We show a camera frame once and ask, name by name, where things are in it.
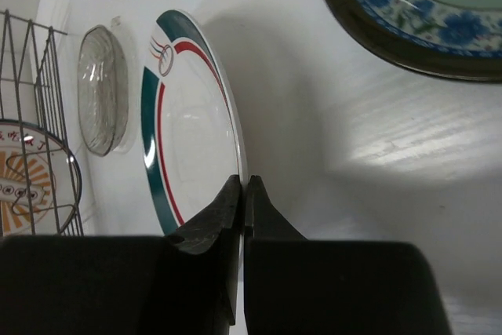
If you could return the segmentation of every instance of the dish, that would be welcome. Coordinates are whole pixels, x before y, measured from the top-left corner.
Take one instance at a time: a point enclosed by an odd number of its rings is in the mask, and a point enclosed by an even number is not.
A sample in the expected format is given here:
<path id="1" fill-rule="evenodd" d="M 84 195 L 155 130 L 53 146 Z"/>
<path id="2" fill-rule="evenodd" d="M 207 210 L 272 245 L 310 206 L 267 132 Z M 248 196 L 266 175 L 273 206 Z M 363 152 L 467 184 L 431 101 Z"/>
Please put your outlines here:
<path id="1" fill-rule="evenodd" d="M 502 12 L 438 0 L 326 0 L 369 51 L 398 66 L 444 78 L 500 82 Z"/>
<path id="2" fill-rule="evenodd" d="M 44 133 L 29 123 L 23 123 L 23 129 L 35 232 L 56 234 L 56 211 L 53 207 L 57 203 L 60 231 L 63 231 L 71 221 L 75 203 L 80 201 L 82 194 L 80 168 L 73 154 L 67 153 L 64 144 L 57 137 Z M 47 149 L 50 153 L 50 162 L 47 159 Z M 71 174 L 75 182 L 75 192 Z M 2 119 L 0 120 L 0 211 L 3 235 L 31 233 L 25 177 L 20 123 Z"/>
<path id="3" fill-rule="evenodd" d="M 127 63 L 103 25 L 88 31 L 78 60 L 78 120 L 87 148 L 105 156 L 124 136 L 129 111 Z"/>
<path id="4" fill-rule="evenodd" d="M 165 234 L 214 199 L 231 174 L 247 183 L 231 88 L 200 27 L 164 12 L 148 43 L 141 93 L 144 164 Z"/>

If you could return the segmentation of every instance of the decorative logo on plate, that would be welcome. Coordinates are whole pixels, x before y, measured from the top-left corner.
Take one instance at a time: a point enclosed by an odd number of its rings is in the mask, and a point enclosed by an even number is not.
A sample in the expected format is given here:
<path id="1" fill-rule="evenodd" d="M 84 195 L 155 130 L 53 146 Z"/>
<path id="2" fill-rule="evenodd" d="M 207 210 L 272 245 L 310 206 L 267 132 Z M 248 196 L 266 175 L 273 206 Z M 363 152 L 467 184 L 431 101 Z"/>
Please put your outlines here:
<path id="1" fill-rule="evenodd" d="M 150 42 L 150 54 L 158 60 L 158 72 L 161 76 L 167 76 L 173 67 L 174 52 L 173 47 L 169 44 L 162 45 L 153 38 Z"/>

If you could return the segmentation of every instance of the white plate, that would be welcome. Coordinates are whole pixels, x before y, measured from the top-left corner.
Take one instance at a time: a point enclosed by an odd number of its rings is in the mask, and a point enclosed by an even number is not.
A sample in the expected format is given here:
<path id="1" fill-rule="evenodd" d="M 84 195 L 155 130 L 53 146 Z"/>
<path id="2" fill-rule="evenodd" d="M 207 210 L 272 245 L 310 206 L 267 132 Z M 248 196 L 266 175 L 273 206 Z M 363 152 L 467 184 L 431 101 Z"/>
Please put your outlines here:
<path id="1" fill-rule="evenodd" d="M 29 123 L 23 123 L 23 129 L 35 232 L 57 233 L 55 205 L 62 232 L 70 223 L 75 204 L 82 193 L 82 178 L 77 160 L 72 154 L 68 158 L 63 143 L 54 135 L 47 133 L 46 140 L 44 132 Z M 31 234 L 25 177 L 20 123 L 3 119 L 0 121 L 0 211 L 3 235 Z"/>
<path id="2" fill-rule="evenodd" d="M 144 163 L 165 234 L 214 200 L 227 178 L 247 184 L 242 131 L 227 77 L 200 27 L 170 10 L 155 24 L 141 93 Z"/>

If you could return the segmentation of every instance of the clear glass dish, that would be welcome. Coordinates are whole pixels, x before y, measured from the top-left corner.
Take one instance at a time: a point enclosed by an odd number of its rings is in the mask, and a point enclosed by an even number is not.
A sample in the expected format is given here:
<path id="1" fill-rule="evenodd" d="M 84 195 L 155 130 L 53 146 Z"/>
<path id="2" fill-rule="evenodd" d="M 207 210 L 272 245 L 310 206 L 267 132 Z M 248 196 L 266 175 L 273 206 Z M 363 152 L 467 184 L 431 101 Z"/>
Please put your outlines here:
<path id="1" fill-rule="evenodd" d="M 105 156 L 124 136 L 129 111 L 127 63 L 103 25 L 88 31 L 78 60 L 78 120 L 87 148 Z"/>

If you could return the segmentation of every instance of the wire dish rack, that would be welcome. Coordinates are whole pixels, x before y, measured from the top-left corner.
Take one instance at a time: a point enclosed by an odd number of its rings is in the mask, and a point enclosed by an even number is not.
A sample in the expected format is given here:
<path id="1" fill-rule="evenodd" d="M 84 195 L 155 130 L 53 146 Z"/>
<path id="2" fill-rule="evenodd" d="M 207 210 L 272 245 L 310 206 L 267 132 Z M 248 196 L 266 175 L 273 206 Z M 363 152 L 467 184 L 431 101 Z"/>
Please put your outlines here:
<path id="1" fill-rule="evenodd" d="M 0 237 L 83 235 L 56 44 L 66 33 L 0 11 Z"/>

